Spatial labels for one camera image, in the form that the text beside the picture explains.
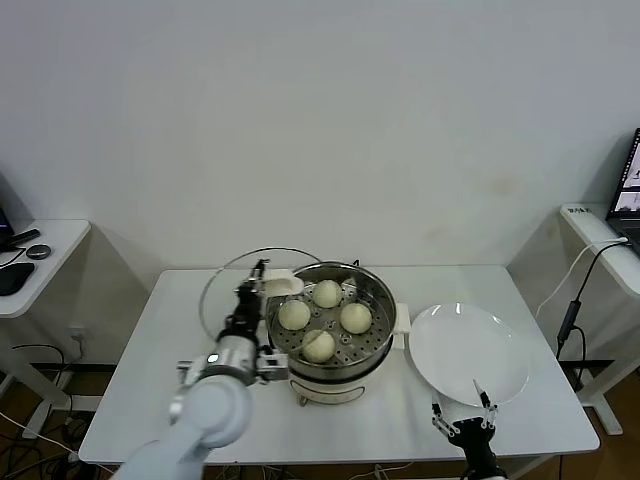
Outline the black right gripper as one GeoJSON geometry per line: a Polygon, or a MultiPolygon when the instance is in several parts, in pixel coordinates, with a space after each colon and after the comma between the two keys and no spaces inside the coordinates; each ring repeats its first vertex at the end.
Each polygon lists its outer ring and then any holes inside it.
{"type": "Polygon", "coordinates": [[[474,379],[474,388],[484,409],[482,418],[468,418],[449,423],[438,402],[432,403],[432,425],[449,442],[462,449],[467,467],[461,479],[505,479],[506,472],[498,465],[496,455],[491,449],[490,442],[495,435],[495,420],[498,406],[494,404],[488,393],[474,379]]]}

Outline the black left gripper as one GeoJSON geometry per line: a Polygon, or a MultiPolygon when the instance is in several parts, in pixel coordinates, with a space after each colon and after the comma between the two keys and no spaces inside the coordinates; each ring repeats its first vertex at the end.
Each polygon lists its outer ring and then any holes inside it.
{"type": "Polygon", "coordinates": [[[243,337],[250,341],[257,340],[257,329],[262,320],[262,296],[259,293],[264,290],[264,274],[268,264],[268,259],[259,259],[248,279],[235,289],[238,303],[227,318],[229,335],[243,337]]]}

